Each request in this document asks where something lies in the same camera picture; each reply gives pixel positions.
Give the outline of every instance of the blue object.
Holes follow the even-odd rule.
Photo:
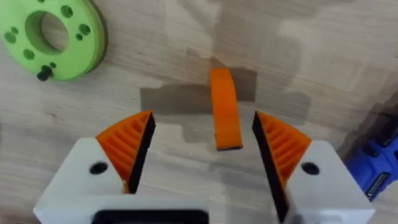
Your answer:
[[[398,179],[398,138],[397,129],[389,126],[382,136],[370,140],[363,148],[354,152],[346,166],[365,195],[373,201],[389,184]]]

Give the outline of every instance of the orange gripper pad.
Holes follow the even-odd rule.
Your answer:
[[[152,112],[143,111],[114,124],[96,137],[121,179],[127,183],[130,193],[135,193],[138,188],[154,131]]]
[[[234,81],[227,68],[210,72],[217,150],[242,148]]]
[[[271,153],[279,181],[284,188],[290,175],[304,155],[311,139],[290,125],[267,114],[256,112],[255,122],[260,122],[264,145]]]

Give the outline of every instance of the green disc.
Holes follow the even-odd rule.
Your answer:
[[[2,0],[0,33],[11,55],[37,74],[52,69],[54,80],[70,80],[95,68],[104,54],[104,27],[89,0]],[[68,32],[68,46],[54,49],[41,34],[50,13]]]

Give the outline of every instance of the wooden table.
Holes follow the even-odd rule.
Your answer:
[[[1,224],[35,223],[32,207],[75,141],[141,110],[157,130],[139,192],[207,197],[215,223],[277,223],[254,110],[344,156],[397,104],[395,0],[95,3],[109,45],[85,77],[41,83],[0,45]],[[208,72],[221,66],[238,92],[240,151],[215,150]],[[379,196],[371,223],[396,223],[397,193]]]

